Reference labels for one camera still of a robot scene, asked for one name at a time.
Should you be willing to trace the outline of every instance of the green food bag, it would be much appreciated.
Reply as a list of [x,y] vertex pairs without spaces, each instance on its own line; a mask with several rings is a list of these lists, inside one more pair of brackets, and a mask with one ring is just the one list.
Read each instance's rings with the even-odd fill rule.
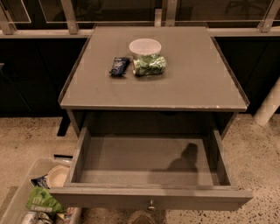
[[43,187],[33,187],[26,202],[26,207],[32,211],[48,214],[65,212],[66,209],[49,193],[49,191],[49,189]]

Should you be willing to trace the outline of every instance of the speckled floor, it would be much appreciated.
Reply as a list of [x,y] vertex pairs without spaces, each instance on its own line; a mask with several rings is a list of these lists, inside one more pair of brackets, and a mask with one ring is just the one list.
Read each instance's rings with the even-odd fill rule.
[[[0,218],[32,162],[53,153],[73,154],[77,137],[70,127],[56,136],[59,118],[0,118]],[[234,212],[85,209],[81,223],[133,223],[140,215],[156,224],[280,223],[280,115],[264,127],[251,115],[238,115],[223,140],[237,185],[254,198]]]

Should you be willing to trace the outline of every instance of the plastic container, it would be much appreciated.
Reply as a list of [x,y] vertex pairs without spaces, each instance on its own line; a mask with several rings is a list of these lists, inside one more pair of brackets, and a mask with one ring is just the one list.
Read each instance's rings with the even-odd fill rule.
[[143,55],[160,54],[161,44],[152,38],[139,38],[129,44],[134,58]]
[[[31,167],[29,173],[24,179],[22,185],[17,189],[14,197],[12,198],[0,224],[21,224],[25,215],[29,211],[25,207],[25,203],[33,188],[30,179],[35,179],[47,174],[54,166],[66,165],[60,160],[39,159]],[[73,211],[70,224],[78,224],[80,221],[82,208],[76,207]]]

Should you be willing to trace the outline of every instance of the empty drawer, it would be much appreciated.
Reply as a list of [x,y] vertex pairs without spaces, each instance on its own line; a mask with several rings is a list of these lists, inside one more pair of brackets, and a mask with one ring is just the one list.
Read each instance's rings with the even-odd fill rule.
[[66,183],[71,207],[235,210],[252,198],[227,166],[211,113],[88,113]]

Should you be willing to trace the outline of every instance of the tabletop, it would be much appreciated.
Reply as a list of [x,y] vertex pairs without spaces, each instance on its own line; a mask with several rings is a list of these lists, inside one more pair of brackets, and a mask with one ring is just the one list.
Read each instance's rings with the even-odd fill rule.
[[[155,39],[166,69],[136,77],[130,63],[111,77],[115,57],[132,57],[135,39]],[[63,109],[245,111],[236,86],[205,27],[97,26],[60,103]]]

